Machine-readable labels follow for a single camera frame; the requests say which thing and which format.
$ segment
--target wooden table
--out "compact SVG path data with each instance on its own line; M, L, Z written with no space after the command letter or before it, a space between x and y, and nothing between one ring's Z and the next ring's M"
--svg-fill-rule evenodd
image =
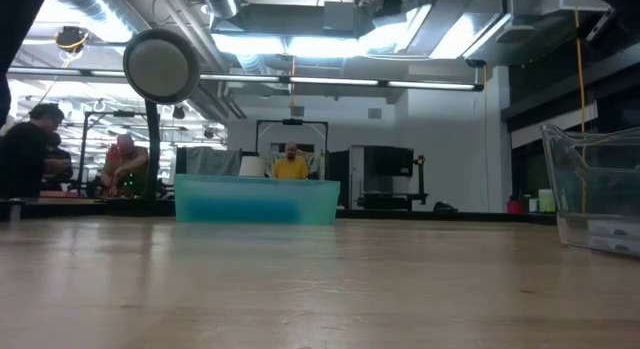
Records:
M0 348L639 348L640 263L523 224L0 224Z

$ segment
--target circular light fixture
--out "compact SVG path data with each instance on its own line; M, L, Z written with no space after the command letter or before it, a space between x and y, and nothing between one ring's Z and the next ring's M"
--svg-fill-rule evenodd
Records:
M141 97L158 104L187 99L200 80L198 58L191 44L165 29L151 29L133 37L123 61L131 87Z

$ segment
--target white wall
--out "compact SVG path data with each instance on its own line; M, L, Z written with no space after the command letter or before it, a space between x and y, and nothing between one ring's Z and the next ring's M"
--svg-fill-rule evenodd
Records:
M290 117L289 98L259 99L238 97L238 104L253 120L231 121L228 124L227 149L254 151L255 119L281 120ZM351 145L394 145L395 106L384 98L343 97L339 100L325 97L298 97L296 105L305 107L304 120L329 122L329 151L346 150ZM382 119L368 118L369 108L382 109ZM260 133L269 127L260 126ZM322 125L315 125L324 135ZM259 151L268 151L271 143L293 141L314 144L317 151L324 149L323 137L308 125L283 126L274 124L260 137Z
M396 145L413 148L426 159L425 191L430 196L426 206L414 203L415 210L429 211L446 201L465 212L505 211L511 162L500 110L506 106L506 68L494 71L484 92L409 90L398 101ZM409 188L417 192L417 175Z
M233 121L228 126L227 149L254 151L255 147L254 120ZM269 124L260 126L260 132L267 129ZM324 134L324 126L315 125ZM286 143L293 141L299 144L314 144L316 151L324 149L324 139L313 128L303 126L283 126L274 124L260 137L258 151L265 152L271 143ZM389 126L357 126L350 124L329 123L329 151L346 150L351 145L394 145L393 128Z

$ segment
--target man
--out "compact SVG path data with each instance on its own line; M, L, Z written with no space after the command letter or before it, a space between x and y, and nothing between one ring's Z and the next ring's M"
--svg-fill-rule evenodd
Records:
M102 168L102 184L107 194L110 197L142 195L148 163L147 149L135 146L129 134L118 135L117 145L109 149Z
M44 174L68 170L70 163L47 158L48 135L58 129L64 113L57 104L39 104L30 120L14 125L0 145L0 197L37 198Z
M51 133L48 135L49 142L47 143L47 159L59 159L71 163L71 154L58 148L62 143L60 135L58 133ZM42 190L61 191L62 186L60 183L69 182L73 176L73 169L71 165L61 173L45 174L46 182L42 186Z
M287 143L284 150L286 158L282 158L273 166L273 177L276 179L307 179L309 168L307 161L297 156L298 146Z

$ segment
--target clear plastic container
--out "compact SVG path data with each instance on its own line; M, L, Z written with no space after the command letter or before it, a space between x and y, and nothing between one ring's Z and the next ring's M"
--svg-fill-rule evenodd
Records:
M541 130L560 241L640 255L640 129L580 134L542 125Z
M174 188L180 222L329 225L340 183L182 174Z

